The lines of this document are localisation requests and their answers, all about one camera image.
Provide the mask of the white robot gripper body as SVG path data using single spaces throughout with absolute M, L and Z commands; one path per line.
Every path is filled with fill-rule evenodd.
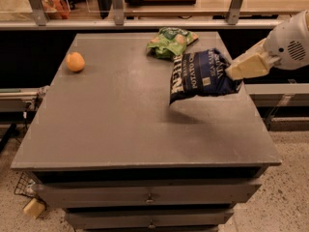
M 309 65 L 309 28 L 307 11 L 277 25 L 267 36 L 264 49 L 271 65 L 293 71 Z

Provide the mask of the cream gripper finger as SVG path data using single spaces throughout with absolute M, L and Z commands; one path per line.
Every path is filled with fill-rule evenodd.
M 238 58 L 238 62 L 244 62 L 245 60 L 259 60 L 263 58 L 263 54 L 265 53 L 264 44 L 265 39 L 260 40 L 255 43 L 249 49 L 247 49 L 244 53 L 242 53 Z
M 233 80 L 261 77 L 269 74 L 270 69 L 279 60 L 278 56 L 270 56 L 267 52 L 242 54 L 225 72 Z

